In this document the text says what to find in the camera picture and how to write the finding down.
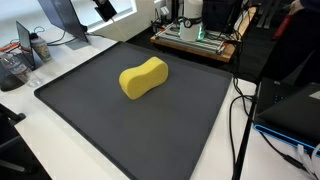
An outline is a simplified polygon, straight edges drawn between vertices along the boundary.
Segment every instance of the wall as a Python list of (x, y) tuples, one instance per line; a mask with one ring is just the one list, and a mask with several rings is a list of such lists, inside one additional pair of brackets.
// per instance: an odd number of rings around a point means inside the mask
[(154, 20), (155, 7), (160, 8), (164, 3), (165, 0), (158, 0), (156, 3), (154, 0), (136, 0), (137, 11), (135, 13), (116, 20), (115, 23), (96, 30), (94, 33), (117, 41), (127, 41), (150, 27), (151, 20)]

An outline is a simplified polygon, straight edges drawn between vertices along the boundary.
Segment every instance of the plastic container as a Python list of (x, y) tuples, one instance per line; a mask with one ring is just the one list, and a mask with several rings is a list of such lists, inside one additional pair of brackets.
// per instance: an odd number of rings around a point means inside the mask
[(37, 87), (42, 84), (42, 80), (16, 56), (0, 52), (0, 60), (4, 68), (29, 87)]
[(38, 54), (40, 59), (43, 62), (47, 62), (47, 61), (51, 60), (51, 54), (50, 54), (50, 51), (48, 49), (46, 41), (43, 40), (41, 37), (39, 37), (35, 33), (32, 33), (30, 38), (31, 38), (32, 48)]

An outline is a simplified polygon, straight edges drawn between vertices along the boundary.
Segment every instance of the black tray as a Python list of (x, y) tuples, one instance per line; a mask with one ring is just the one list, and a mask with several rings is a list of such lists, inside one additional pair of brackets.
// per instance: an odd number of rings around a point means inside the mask
[[(137, 100), (119, 85), (127, 68), (157, 56), (167, 81)], [(189, 179), (224, 100), (232, 75), (117, 43), (35, 91), (131, 179)]]

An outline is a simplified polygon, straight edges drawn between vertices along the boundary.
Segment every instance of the sponge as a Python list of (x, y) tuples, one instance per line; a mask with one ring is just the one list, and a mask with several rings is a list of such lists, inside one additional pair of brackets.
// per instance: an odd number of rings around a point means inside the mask
[(164, 83), (168, 78), (168, 65), (157, 57), (152, 57), (138, 67), (123, 71), (119, 83), (126, 95), (138, 99), (150, 89)]

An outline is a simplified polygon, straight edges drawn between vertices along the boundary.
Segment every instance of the floor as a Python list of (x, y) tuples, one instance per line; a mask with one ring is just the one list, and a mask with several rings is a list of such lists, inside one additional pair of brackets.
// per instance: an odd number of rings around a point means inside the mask
[[(257, 76), (261, 71), (264, 63), (266, 62), (269, 53), (271, 52), (275, 42), (271, 41), (271, 37), (274, 34), (276, 27), (279, 26), (284, 13), (278, 12), (276, 18), (272, 21), (271, 28), (259, 29), (255, 27), (257, 19), (249, 27), (247, 34), (244, 36), (244, 47), (243, 52), (240, 56), (239, 72), (249, 73), (251, 75), (242, 74), (241, 78), (254, 81), (254, 77)], [(130, 39), (128, 43), (135, 44), (137, 46), (145, 47), (147, 49), (152, 49), (155, 51), (162, 51), (163, 53), (171, 54), (173, 56), (178, 56), (182, 59), (198, 62), (211, 66), (214, 68), (220, 68), (223, 70), (230, 70), (234, 66), (234, 63), (224, 64), (214, 60), (202, 58), (199, 56), (189, 56), (184, 53), (167, 50), (159, 50), (150, 42), (150, 38), (154, 35), (151, 28), (143, 31), (134, 38)], [(295, 79), (297, 72), (289, 76), (285, 81), (292, 83)], [(6, 140), (17, 135), (14, 128), (9, 127), (3, 121), (0, 121), (0, 144)], [(2, 152), (0, 159), (8, 160), (17, 164), (25, 166), (36, 166), (38, 171), (33, 174), (17, 173), (12, 170), (0, 167), (0, 179), (1, 180), (49, 180), (51, 179), (46, 171), (43, 169), (41, 164), (38, 162), (36, 157), (32, 154), (28, 146), (22, 141), (10, 149)]]

